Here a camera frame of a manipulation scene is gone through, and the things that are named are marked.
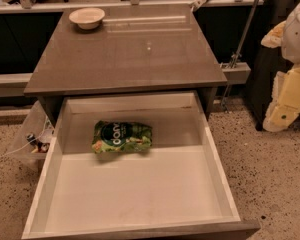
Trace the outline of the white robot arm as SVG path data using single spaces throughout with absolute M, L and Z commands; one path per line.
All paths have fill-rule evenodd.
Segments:
M 280 47 L 282 57 L 293 63 L 287 73 L 276 74 L 272 101 L 263 121 L 266 131 L 278 132 L 287 129 L 300 115 L 300 3 L 285 21 L 263 37 L 261 44 L 269 48 Z

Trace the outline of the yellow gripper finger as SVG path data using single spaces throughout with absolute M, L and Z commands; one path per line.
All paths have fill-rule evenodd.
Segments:
M 282 44 L 285 21 L 280 22 L 273 27 L 261 40 L 261 45 L 268 48 L 277 48 Z
M 287 73 L 277 72 L 271 97 L 263 128 L 279 132 L 287 129 L 300 114 L 300 65 L 294 65 Z

